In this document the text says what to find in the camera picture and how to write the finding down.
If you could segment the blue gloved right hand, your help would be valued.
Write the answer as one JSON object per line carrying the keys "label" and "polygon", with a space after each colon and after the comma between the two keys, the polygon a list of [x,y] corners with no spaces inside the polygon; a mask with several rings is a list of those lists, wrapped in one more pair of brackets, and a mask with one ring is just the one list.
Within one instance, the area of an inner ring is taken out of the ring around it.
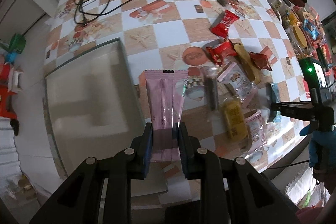
{"label": "blue gloved right hand", "polygon": [[311,126],[304,127],[300,132],[300,136],[312,134],[309,142],[309,166],[316,168],[317,164],[321,161],[321,152],[318,149],[322,148],[327,151],[326,166],[328,169],[335,168],[335,130],[329,132],[313,131]]}

